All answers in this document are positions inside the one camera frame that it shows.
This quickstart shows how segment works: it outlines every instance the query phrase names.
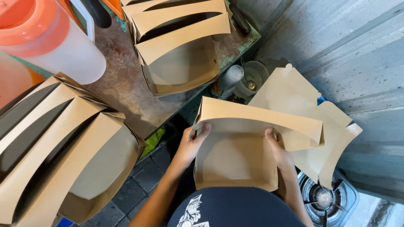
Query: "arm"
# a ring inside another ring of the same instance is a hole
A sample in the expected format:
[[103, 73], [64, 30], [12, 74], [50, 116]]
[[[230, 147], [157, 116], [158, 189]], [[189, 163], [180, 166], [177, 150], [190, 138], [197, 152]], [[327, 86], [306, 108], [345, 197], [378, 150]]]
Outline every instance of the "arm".
[[279, 194], [304, 225], [314, 227], [300, 193], [292, 153], [283, 149], [282, 143], [276, 141], [272, 128], [265, 130], [265, 137], [271, 145], [278, 166]]
[[188, 141], [191, 127], [185, 129], [181, 143], [170, 166], [149, 199], [129, 223], [129, 227], [162, 226], [177, 190], [179, 179], [196, 157], [203, 140], [208, 136], [209, 132], [210, 124], [205, 123], [201, 133], [197, 137], [193, 134]]

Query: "white graphic print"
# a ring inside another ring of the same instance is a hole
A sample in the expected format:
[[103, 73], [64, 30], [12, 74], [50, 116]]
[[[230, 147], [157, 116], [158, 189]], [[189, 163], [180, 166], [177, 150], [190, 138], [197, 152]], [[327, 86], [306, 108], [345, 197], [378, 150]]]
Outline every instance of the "white graphic print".
[[192, 227], [209, 227], [209, 222], [202, 222], [199, 224], [194, 224]]
[[201, 218], [201, 215], [197, 210], [202, 203], [200, 201], [201, 196], [202, 195], [198, 195], [189, 201], [185, 214], [180, 218], [177, 227], [209, 227], [209, 222], [194, 225], [194, 223]]

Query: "cardboard box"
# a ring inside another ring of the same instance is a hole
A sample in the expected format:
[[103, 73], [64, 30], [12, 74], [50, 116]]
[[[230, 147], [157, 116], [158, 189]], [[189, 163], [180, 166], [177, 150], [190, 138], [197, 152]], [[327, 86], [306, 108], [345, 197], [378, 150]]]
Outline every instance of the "cardboard box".
[[212, 125], [195, 162], [197, 189], [218, 186], [278, 188], [276, 163], [265, 129], [272, 127], [289, 150], [322, 146], [322, 121], [203, 97], [192, 130]]
[[[0, 111], [4, 113], [0, 117], [1, 224], [51, 226], [62, 202], [73, 200], [66, 196], [69, 190], [96, 204], [82, 211], [84, 218], [66, 215], [84, 222], [113, 197], [145, 147], [123, 124], [124, 114], [63, 74], [52, 76], [13, 103]], [[103, 150], [119, 139], [120, 149]], [[78, 144], [87, 147], [77, 151]], [[105, 168], [105, 159], [112, 161], [111, 168]], [[99, 177], [98, 164], [108, 175]], [[74, 183], [76, 179], [88, 184]], [[74, 205], [70, 209], [84, 206]]]
[[212, 82], [219, 63], [211, 35], [229, 34], [223, 0], [121, 1], [125, 23], [153, 96], [184, 92]]
[[295, 165], [314, 182], [331, 188], [332, 174], [346, 146], [361, 132], [352, 119], [321, 94], [291, 64], [276, 68], [249, 106], [323, 121], [325, 146], [294, 151]]

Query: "portable gas stove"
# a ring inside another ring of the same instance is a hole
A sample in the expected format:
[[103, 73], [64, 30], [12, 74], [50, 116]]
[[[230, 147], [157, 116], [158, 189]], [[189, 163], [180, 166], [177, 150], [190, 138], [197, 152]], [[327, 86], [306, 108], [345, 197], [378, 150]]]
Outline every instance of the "portable gas stove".
[[342, 227], [359, 203], [359, 193], [338, 171], [332, 175], [331, 190], [298, 175], [300, 191], [311, 220], [317, 227]]

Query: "green plastic bag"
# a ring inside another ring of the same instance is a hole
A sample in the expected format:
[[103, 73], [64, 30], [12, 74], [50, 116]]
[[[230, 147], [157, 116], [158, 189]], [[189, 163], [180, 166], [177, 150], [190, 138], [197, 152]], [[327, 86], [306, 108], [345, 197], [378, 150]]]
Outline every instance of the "green plastic bag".
[[164, 135], [165, 131], [166, 129], [162, 127], [159, 130], [157, 130], [157, 132], [154, 133], [149, 139], [146, 140], [147, 146], [145, 148], [145, 151], [143, 151], [142, 157], [145, 156], [147, 153], [151, 152], [157, 146], [158, 142]]

